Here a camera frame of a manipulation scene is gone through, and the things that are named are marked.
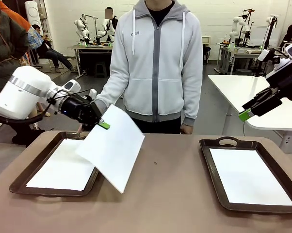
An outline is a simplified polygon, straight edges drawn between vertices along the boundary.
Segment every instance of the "white paper sheet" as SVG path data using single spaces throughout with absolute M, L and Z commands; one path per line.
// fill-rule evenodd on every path
M 292 206 L 255 150 L 210 149 L 229 202 Z
M 81 143 L 81 140 L 63 140 L 26 186 L 84 190 L 95 166 L 76 154 L 76 149 Z
M 110 129 L 95 126 L 76 152 L 124 193 L 145 136 L 128 114 L 114 105 L 102 118 Z

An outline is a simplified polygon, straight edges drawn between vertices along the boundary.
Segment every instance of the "white wall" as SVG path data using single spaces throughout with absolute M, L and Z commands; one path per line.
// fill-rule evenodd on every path
M 288 9 L 287 9 L 286 19 L 284 21 L 282 38 L 284 38 L 288 27 L 292 24 L 292 0 L 289 0 L 288 2 L 289 2 L 289 4 L 288 4 Z
M 138 0 L 45 0 L 48 20 L 51 27 L 55 48 L 64 55 L 74 55 L 67 47 L 79 42 L 76 34 L 74 20 L 82 14 L 99 18 L 98 24 L 105 18 L 105 8 L 111 6 L 114 15 L 122 16 L 132 9 Z M 270 14 L 280 15 L 279 26 L 283 28 L 289 0 L 179 0 L 200 19 L 202 33 L 211 36 L 211 59 L 216 59 L 218 47 L 216 42 L 221 42 L 231 31 L 232 18 L 239 16 L 243 9 L 253 8 L 252 20 L 256 26 L 267 25 L 266 18 Z M 95 36 L 94 23 L 89 19 L 89 30 L 92 38 Z

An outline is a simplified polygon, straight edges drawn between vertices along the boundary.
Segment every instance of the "tray handle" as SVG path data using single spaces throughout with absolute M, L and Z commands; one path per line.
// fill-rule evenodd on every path
M 237 143 L 237 145 L 232 145 L 232 144 L 225 144 L 225 145 L 221 145 L 220 142 L 223 141 L 223 140 L 226 140 L 226 139 L 229 139 L 229 140 L 232 140 L 232 141 L 235 141 Z M 220 145 L 221 147 L 238 147 L 241 143 L 241 141 L 235 137 L 229 137 L 229 136 L 225 136 L 225 137 L 221 137 L 221 138 L 218 138 L 216 140 L 216 143 L 218 145 Z

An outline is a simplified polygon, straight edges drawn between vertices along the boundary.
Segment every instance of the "human hand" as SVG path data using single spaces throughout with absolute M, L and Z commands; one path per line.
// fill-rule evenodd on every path
M 182 124 L 180 127 L 180 133 L 181 134 L 188 134 L 191 135 L 194 132 L 194 127 L 193 126 L 188 126 L 185 124 Z

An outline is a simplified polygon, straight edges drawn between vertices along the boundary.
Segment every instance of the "brown table surface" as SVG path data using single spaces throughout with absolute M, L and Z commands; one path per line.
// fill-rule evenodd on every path
M 10 193 L 9 185 L 57 133 L 41 135 L 0 175 L 0 233 L 292 233 L 292 215 L 220 206 L 199 146 L 200 139 L 219 136 L 147 135 L 123 195 L 102 176 L 84 198 Z M 272 141 L 238 138 L 261 142 L 292 179 L 292 162 Z
M 103 47 L 86 47 L 86 46 L 82 46 L 82 45 L 74 45 L 74 46 L 70 46 L 68 47 L 68 49 L 71 50 L 113 50 L 112 46 L 103 46 Z

